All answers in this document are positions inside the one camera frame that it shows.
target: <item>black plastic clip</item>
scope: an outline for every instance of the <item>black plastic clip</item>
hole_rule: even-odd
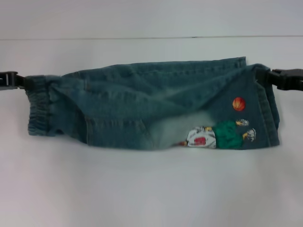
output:
[[[0,72],[0,90],[24,89],[25,78],[17,72]]]
[[[266,82],[280,90],[303,91],[303,70],[272,70],[267,73]]]

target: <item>white wall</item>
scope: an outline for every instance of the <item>white wall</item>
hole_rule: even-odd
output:
[[[303,35],[301,4],[5,0],[0,38]],[[2,40],[0,69],[60,75],[117,63],[238,56],[291,69],[303,67],[302,49],[302,37]],[[275,94],[279,147],[132,152],[31,137],[24,91],[0,91],[0,226],[303,226],[303,92]]]

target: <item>white backdrop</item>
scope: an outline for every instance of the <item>white backdrop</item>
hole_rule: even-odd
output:
[[[5,1],[0,38],[303,35],[300,2],[262,2]],[[279,28],[276,19],[282,17]],[[117,63],[238,56],[291,69],[303,68],[302,49],[302,37],[2,40],[0,69],[61,75]],[[91,148],[67,137],[30,137],[24,91],[0,91],[0,226],[301,227],[303,92],[275,94],[279,147],[136,152]]]

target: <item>orange basketball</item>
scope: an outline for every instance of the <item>orange basketball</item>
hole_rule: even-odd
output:
[[[232,106],[236,111],[242,111],[245,108],[245,100],[241,97],[237,97],[233,100]]]

